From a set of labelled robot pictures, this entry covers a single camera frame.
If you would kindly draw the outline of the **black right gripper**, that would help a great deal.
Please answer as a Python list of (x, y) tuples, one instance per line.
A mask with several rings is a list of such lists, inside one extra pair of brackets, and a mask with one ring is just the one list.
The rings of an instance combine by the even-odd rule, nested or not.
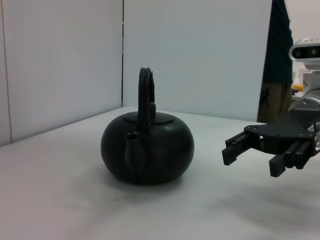
[(302, 170), (316, 152), (316, 132), (309, 130), (320, 120), (316, 110), (288, 111), (277, 122), (248, 125), (244, 131), (225, 141), (223, 163), (231, 165), (249, 149), (276, 155), (269, 161), (270, 176), (277, 178), (286, 168)]

